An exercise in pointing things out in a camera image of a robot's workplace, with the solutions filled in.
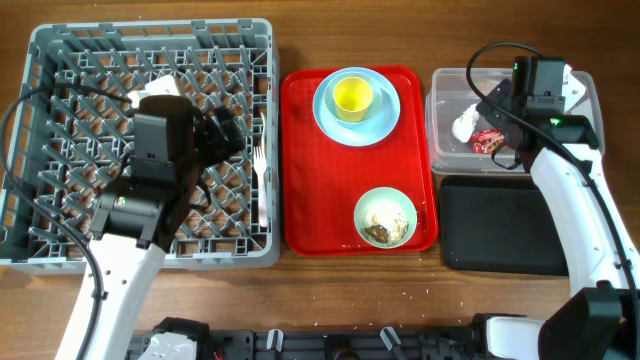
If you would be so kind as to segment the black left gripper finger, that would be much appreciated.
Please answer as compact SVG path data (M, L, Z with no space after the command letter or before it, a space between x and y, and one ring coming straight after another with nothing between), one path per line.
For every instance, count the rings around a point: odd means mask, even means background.
M194 143L198 162L202 168L213 166L222 161L223 140L212 119L201 117L196 121Z
M227 160L245 148L244 135L235 122L234 114L228 108L224 106L217 107L215 116L222 136L217 145L217 158L219 160Z

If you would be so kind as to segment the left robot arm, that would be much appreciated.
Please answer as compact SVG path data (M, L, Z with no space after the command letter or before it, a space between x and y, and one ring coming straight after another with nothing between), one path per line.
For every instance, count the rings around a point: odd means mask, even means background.
M151 283L178 228L195 206L203 171L245 147L226 107L212 115L182 96L142 99L133 118L134 149L97 198L93 237L59 359L124 357Z

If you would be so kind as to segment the white plastic spoon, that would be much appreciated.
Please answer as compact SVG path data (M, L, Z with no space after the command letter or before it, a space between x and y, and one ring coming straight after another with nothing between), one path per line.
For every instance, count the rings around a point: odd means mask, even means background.
M267 142L266 142L266 135L267 135L267 130L268 130L268 124L267 124L267 117L264 113L260 113L260 118L262 121L262 131L261 131L261 140L260 140L260 146L262 148L262 150L264 151L266 149L267 146Z

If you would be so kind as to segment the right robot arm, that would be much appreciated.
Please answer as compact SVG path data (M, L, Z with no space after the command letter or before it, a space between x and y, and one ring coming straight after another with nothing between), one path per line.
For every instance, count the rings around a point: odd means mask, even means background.
M518 57L511 91L480 97L546 201L571 287L547 320L487 318L485 347L507 359L636 359L639 252L608 190L591 123L564 111L564 68L560 58Z

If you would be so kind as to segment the white plastic fork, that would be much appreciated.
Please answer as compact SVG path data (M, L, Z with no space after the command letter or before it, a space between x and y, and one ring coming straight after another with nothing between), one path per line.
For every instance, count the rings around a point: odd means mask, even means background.
M267 217L267 196L265 186L265 173L267 161L264 151L260 145L253 147L253 168L258 181L258 220L262 228L268 227Z

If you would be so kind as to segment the red snack wrapper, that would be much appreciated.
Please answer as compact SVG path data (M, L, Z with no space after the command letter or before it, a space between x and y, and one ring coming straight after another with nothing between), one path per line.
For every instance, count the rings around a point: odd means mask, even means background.
M498 129L487 129L475 132L470 141L476 154L490 154L505 141L505 136Z

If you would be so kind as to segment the white tissue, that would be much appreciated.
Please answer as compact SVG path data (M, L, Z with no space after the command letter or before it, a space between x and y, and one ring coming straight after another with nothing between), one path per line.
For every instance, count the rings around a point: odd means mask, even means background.
M474 133L480 114L476 110L477 104L470 105L452 123L452 133L461 143L467 143Z

